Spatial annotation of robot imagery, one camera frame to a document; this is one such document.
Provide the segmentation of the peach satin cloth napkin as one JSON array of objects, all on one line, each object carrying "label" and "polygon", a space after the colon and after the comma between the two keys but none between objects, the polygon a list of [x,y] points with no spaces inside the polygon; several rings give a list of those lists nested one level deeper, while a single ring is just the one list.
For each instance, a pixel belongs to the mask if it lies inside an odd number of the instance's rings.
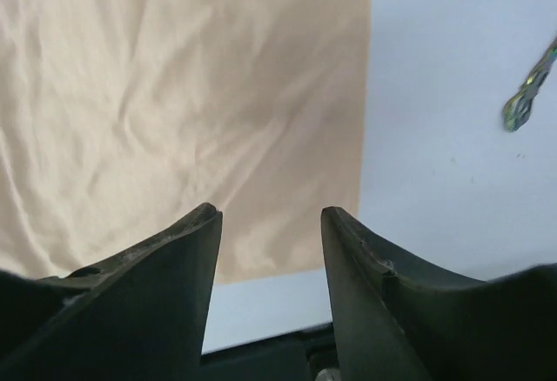
[{"label": "peach satin cloth napkin", "polygon": [[370,0],[1,0],[1,265],[65,275],[203,202],[220,283],[359,205]]}]

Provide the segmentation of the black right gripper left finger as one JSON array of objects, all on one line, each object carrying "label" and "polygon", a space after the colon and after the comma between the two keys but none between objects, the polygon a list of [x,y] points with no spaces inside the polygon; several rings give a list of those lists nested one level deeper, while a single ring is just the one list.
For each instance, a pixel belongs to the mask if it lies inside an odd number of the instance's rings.
[{"label": "black right gripper left finger", "polygon": [[67,277],[3,271],[2,379],[195,379],[222,222],[204,203]]}]

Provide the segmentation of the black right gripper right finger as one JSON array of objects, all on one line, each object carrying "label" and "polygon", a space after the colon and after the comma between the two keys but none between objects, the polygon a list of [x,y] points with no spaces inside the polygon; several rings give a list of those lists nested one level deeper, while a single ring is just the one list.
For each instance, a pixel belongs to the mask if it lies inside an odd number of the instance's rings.
[{"label": "black right gripper right finger", "polygon": [[339,207],[322,211],[321,235],[343,379],[555,379],[554,265],[462,276]]}]

